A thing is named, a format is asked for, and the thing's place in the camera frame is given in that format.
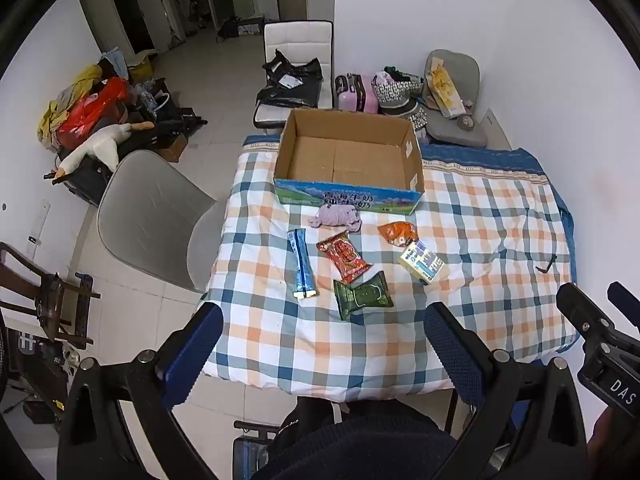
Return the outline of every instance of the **white chair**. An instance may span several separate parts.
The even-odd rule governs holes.
[[[216,201],[158,154],[127,155],[98,208],[111,256],[174,285],[204,292],[218,257],[226,200]]]
[[[302,65],[316,57],[322,66],[322,87],[318,108],[334,107],[334,24],[332,22],[279,22],[264,27],[265,62],[273,60],[276,49],[294,65]],[[254,126],[269,133],[284,128],[291,108],[258,104]]]

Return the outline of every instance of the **blue snack stick package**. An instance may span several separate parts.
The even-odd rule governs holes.
[[[304,298],[312,298],[318,291],[314,284],[314,277],[311,274],[311,264],[309,263],[309,254],[306,251],[306,240],[304,229],[293,229],[287,233],[289,243],[296,255],[296,263],[298,264],[298,272],[296,273],[296,291],[293,297],[297,300]]]

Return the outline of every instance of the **red plastic bag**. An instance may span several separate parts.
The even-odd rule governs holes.
[[[71,108],[56,134],[58,142],[68,150],[76,149],[89,138],[91,129],[105,111],[127,95],[127,82],[121,77],[110,78],[97,96],[87,95]]]

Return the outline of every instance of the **open cardboard box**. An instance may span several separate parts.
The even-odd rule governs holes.
[[[314,108],[289,114],[273,181],[283,204],[350,204],[404,215],[424,193],[422,157],[409,121]]]
[[[162,140],[154,147],[154,151],[167,162],[178,162],[187,144],[187,137],[180,134],[173,139]]]

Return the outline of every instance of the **orange snack package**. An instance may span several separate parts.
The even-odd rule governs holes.
[[[418,229],[411,222],[392,222],[381,225],[378,231],[387,242],[396,247],[407,247],[418,239]]]

